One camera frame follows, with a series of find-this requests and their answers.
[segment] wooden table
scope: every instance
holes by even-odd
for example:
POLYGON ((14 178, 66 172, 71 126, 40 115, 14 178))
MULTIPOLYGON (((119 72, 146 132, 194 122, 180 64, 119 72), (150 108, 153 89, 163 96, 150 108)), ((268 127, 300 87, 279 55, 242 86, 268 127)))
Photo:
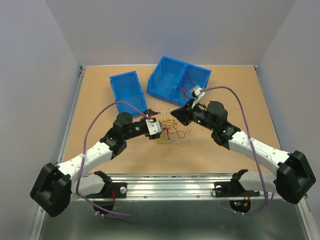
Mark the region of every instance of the wooden table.
MULTIPOLYGON (((228 86, 240 97, 254 138, 279 148, 276 132, 253 66, 202 66, 212 70, 208 87, 228 86)), ((110 76, 136 71, 142 90, 146 93, 149 76, 155 66, 89 66, 86 68, 79 92, 72 126, 63 160, 69 160, 83 150, 84 136, 94 117, 114 102, 110 76)), ((145 94, 148 108, 167 111, 178 106, 145 94)), ((245 131, 244 120, 237 100, 229 91, 207 91, 202 102, 219 101, 228 111, 228 121, 245 131)), ((116 106, 108 109, 92 127, 87 147, 94 145, 112 127, 118 114, 116 106)), ((254 161, 218 146, 211 132, 192 123, 194 140, 183 145, 155 144, 144 136, 127 141, 124 152, 96 169, 107 174, 163 174, 163 173, 234 173, 240 169, 257 171, 254 161)))

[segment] wall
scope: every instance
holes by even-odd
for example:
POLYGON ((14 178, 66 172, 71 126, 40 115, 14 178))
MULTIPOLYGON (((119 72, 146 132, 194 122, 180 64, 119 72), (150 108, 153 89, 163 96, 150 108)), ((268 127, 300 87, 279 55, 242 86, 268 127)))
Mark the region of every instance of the wall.
MULTIPOLYGON (((258 76, 283 149, 305 153, 320 181, 320 1, 296 0, 259 64, 258 76)), ((308 202, 320 228, 320 183, 308 202)))
POLYGON ((42 166, 57 160, 79 67, 44 0, 0 3, 0 239, 26 240, 42 166))
POLYGON ((258 64, 294 0, 46 0, 81 66, 258 64))

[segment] gray floor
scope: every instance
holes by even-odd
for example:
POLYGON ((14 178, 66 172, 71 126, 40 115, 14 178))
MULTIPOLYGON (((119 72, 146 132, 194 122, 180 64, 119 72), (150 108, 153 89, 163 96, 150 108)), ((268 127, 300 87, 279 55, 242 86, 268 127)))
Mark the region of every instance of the gray floor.
MULTIPOLYGON (((252 201, 251 211, 263 206, 252 201)), ((46 216, 42 240, 307 240, 298 207, 275 199, 265 212, 241 216, 227 200, 122 201, 116 210, 130 219, 102 219, 85 201, 72 202, 57 217, 46 216)))

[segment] blue bin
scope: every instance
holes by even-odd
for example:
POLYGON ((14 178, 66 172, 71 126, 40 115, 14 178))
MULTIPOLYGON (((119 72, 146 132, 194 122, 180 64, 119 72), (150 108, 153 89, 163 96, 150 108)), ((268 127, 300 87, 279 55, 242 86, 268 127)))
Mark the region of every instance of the blue bin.
POLYGON ((192 98, 191 89, 207 86, 210 74, 211 70, 163 56, 149 78, 146 92, 183 106, 192 98))
MULTIPOLYGON (((115 101, 124 101, 133 105, 141 112, 147 110, 145 95, 142 91, 136 71, 131 71, 110 77, 115 101)), ((125 104, 116 104, 119 113, 127 112, 138 116, 135 110, 125 104)))

